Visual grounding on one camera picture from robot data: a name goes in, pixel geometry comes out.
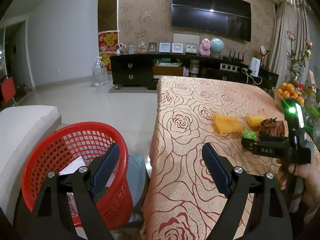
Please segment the pink stuffed toy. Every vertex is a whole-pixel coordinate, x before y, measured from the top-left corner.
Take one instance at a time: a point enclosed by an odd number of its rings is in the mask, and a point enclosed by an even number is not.
[[[203,39],[199,46],[199,51],[202,56],[210,56],[210,45],[211,41],[208,39]]]

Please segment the figurine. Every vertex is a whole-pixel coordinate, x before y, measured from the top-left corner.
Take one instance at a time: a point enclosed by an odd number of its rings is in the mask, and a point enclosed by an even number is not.
[[[202,56],[210,56],[211,42],[208,39],[203,39],[199,46],[199,52]]]
[[[122,54],[127,54],[127,45],[125,45],[124,43],[120,43],[120,52]]]
[[[116,44],[116,54],[117,54],[117,56],[120,55],[120,45],[119,44]]]

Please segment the wallpaper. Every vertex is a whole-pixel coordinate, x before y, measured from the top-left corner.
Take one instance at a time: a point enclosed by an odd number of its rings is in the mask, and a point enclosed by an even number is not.
[[[259,56],[259,47],[271,49],[275,9],[268,0],[245,0],[251,4],[251,42],[230,38],[221,34],[193,29],[171,27],[171,0],[119,0],[119,41],[137,46],[144,41],[173,42],[173,33],[200,35],[200,39],[220,38],[225,44],[223,55],[230,50],[245,53],[245,63]]]

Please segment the orange fruit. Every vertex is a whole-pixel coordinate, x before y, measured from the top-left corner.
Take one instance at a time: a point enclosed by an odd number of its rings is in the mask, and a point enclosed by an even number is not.
[[[302,106],[304,105],[304,98],[303,97],[298,97],[297,100],[300,102],[300,104]]]
[[[294,97],[294,98],[298,98],[299,96],[298,96],[298,94],[297,94],[297,92],[293,92],[292,94],[290,94],[291,95],[291,97]]]
[[[294,86],[292,84],[287,84],[287,89],[286,89],[290,94],[294,92]]]
[[[283,91],[282,91],[281,89],[278,89],[278,90],[277,90],[277,93],[278,93],[279,95],[282,95]]]
[[[282,83],[280,88],[282,91],[286,91],[287,90],[287,83]]]
[[[282,95],[283,98],[289,98],[290,97],[290,93],[288,91],[283,91]]]

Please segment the fruit bowl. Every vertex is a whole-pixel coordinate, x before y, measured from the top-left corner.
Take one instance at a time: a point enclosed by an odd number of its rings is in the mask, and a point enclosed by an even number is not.
[[[283,97],[277,93],[277,88],[275,87],[272,88],[272,92],[275,94],[276,106],[283,112],[283,107],[281,105],[281,99],[283,99]]]

